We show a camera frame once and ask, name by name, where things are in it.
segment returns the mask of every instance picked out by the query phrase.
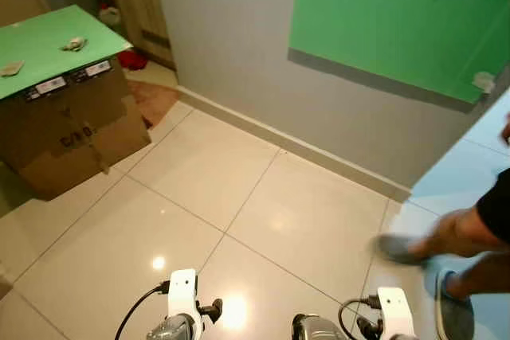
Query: person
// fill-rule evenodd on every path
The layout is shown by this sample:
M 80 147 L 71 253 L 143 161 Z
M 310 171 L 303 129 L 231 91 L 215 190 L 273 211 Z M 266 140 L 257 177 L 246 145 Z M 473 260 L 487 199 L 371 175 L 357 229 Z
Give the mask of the person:
M 510 146 L 510 114 L 501 138 Z M 424 264 L 433 256 L 471 257 L 487 252 L 463 272 L 443 269 L 436 277 L 435 316 L 441 340 L 471 340 L 470 296 L 510 292 L 510 169 L 473 207 L 443 216 L 422 238 L 384 234 L 379 254 L 400 264 Z

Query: green cardboard sheet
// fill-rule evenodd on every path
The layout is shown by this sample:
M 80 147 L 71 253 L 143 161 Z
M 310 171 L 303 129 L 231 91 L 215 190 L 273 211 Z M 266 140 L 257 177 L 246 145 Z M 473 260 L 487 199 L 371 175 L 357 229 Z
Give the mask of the green cardboard sheet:
M 509 60 L 509 0 L 295 0 L 290 46 L 475 103 Z
M 87 45 L 79 52 L 60 50 L 74 37 L 88 39 Z M 13 61 L 25 64 L 17 75 L 0 77 L 0 99 L 130 47 L 78 6 L 2 27 L 0 68 Z

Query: black shorts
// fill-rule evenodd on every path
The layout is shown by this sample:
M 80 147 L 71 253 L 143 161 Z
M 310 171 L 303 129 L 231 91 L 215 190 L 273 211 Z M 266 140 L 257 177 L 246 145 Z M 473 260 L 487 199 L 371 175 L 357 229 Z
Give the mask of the black shorts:
M 477 203 L 478 215 L 491 232 L 510 244 L 510 169 Z

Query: cardboard box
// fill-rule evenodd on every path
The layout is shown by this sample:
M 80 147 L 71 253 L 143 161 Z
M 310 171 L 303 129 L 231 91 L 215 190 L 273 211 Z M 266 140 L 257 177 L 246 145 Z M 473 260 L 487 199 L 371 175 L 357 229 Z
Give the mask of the cardboard box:
M 0 100 L 0 158 L 54 198 L 151 139 L 115 57 Z

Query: red object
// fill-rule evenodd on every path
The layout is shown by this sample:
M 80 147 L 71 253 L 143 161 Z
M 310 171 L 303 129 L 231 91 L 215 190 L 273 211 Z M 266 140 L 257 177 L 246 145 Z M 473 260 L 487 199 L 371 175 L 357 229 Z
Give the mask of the red object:
M 132 71 L 144 69 L 147 65 L 147 59 L 135 51 L 123 51 L 117 54 L 117 57 L 123 68 L 128 68 Z

